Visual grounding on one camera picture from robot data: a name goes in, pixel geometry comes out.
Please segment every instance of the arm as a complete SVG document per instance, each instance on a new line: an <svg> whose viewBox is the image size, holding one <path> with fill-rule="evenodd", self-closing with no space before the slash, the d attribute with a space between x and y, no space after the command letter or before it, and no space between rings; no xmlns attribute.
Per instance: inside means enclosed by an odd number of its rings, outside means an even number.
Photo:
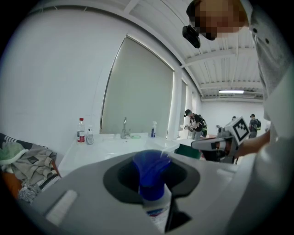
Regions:
<svg viewBox="0 0 294 235"><path fill-rule="evenodd" d="M268 131L263 135L245 140L239 147L236 158L245 156L250 153L257 153L265 144L270 142L271 132Z"/></svg>

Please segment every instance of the sink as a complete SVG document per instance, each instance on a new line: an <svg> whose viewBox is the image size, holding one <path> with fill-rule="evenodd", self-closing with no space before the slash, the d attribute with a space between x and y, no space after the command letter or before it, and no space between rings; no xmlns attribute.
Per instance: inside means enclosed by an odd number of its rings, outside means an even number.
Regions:
<svg viewBox="0 0 294 235"><path fill-rule="evenodd" d="M174 152L180 146L178 142L173 140L161 137L150 138L147 133L136 133L135 135L140 135L141 138L121 139L119 134L96 134L92 145L78 144L74 140L62 159L58 171L64 177L79 167L123 154L148 149Z"/></svg>

